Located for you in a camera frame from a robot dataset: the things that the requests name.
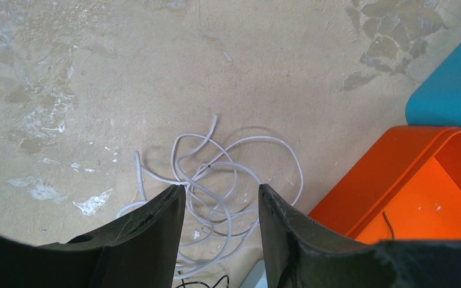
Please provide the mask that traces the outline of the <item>orange tray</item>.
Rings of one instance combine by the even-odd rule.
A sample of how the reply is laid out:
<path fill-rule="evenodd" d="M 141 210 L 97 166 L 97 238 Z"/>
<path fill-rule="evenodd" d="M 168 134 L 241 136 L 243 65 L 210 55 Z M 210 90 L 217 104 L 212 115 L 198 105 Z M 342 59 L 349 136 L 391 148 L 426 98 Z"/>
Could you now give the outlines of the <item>orange tray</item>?
<path fill-rule="evenodd" d="M 366 244 L 461 240 L 461 128 L 387 130 L 309 216 Z"/>

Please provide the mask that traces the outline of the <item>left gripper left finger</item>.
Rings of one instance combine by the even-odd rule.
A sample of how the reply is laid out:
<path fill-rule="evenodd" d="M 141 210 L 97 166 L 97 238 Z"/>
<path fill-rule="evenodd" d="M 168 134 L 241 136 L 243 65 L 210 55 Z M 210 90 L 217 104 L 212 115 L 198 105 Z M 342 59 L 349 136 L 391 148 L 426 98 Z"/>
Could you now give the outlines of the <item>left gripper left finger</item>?
<path fill-rule="evenodd" d="M 185 213 L 171 185 L 147 204 L 62 243 L 0 236 L 0 287 L 170 287 Z"/>

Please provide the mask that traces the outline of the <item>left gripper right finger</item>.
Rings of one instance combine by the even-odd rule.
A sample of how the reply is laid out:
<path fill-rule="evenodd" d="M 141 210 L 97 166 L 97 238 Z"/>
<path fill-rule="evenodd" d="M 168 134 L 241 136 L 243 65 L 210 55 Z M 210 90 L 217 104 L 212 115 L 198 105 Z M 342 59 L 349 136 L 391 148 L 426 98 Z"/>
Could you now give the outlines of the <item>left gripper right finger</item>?
<path fill-rule="evenodd" d="M 461 287 L 461 241 L 349 239 L 259 186 L 269 287 Z"/>

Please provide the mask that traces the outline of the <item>light blue tray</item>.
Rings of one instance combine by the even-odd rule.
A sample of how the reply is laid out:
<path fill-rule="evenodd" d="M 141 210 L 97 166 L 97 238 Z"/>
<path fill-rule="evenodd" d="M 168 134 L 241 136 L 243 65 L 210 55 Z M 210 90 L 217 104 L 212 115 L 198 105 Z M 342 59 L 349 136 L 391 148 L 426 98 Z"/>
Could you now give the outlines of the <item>light blue tray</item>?
<path fill-rule="evenodd" d="M 461 43 L 410 96 L 408 125 L 461 128 Z"/>

